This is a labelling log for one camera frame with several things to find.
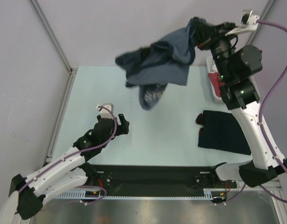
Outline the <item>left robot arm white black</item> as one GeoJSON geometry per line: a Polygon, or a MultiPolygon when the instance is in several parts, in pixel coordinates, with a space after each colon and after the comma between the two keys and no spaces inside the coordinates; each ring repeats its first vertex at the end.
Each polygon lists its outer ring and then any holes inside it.
{"type": "Polygon", "coordinates": [[[23,220],[36,215],[52,197],[80,185],[93,186],[97,172],[89,160],[100,154],[116,136],[128,134],[130,123],[123,114],[100,114],[93,129],[88,130],[57,160],[38,171],[23,177],[18,174],[11,180],[10,191],[19,193],[16,213],[23,220]]]}

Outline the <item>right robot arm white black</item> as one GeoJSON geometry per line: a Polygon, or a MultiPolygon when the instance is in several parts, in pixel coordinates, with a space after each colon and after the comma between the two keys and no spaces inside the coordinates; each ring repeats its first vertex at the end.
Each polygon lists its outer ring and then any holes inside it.
{"type": "Polygon", "coordinates": [[[234,180],[256,187],[287,173],[287,158],[269,131],[262,113],[264,102],[249,79],[262,70],[262,52],[253,45],[235,51],[231,45],[239,31],[250,30],[251,22],[243,22],[241,27],[231,22],[213,25],[195,17],[192,23],[197,47],[211,51],[224,83],[219,88],[222,100],[238,122],[252,155],[252,160],[244,163],[216,165],[209,175],[210,184],[221,187],[227,180],[234,180]]]}

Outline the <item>navy jersey tank top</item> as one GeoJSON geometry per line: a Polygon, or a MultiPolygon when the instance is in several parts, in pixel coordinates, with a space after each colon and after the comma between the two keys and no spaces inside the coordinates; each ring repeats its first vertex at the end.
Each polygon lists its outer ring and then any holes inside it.
{"type": "Polygon", "coordinates": [[[198,133],[199,147],[251,155],[243,131],[232,114],[204,110],[195,122],[202,126],[198,133]]]}

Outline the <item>blue-grey tank top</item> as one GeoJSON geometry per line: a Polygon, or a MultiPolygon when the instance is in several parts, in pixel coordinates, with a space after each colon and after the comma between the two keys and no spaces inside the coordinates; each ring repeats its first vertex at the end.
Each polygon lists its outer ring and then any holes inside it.
{"type": "Polygon", "coordinates": [[[169,84],[186,86],[190,66],[196,58],[198,40],[194,36],[194,17],[186,27],[177,29],[148,47],[125,52],[115,58],[115,64],[125,71],[125,86],[139,87],[139,104],[151,110],[169,84]]]}

